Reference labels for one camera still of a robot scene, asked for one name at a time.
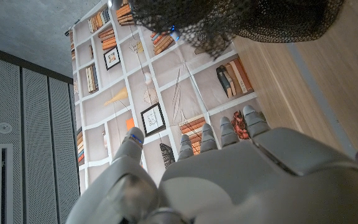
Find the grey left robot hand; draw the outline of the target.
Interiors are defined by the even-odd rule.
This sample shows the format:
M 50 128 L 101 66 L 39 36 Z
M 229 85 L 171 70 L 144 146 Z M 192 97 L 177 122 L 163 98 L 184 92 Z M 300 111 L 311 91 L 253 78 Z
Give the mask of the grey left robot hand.
M 205 124 L 201 152 L 183 136 L 159 183 L 140 166 L 144 135 L 131 128 L 68 223 L 358 223 L 358 156 L 272 129 L 251 106 L 243 114 L 250 140 L 224 117 L 218 149 Z

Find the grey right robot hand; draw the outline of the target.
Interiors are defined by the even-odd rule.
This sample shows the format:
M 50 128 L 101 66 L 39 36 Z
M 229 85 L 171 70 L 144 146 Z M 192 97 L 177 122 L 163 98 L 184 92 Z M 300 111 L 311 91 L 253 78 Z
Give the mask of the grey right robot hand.
M 177 42 L 180 39 L 180 32 L 175 28 L 175 26 L 172 26 L 170 28 L 170 36 L 172 37 L 172 39 Z

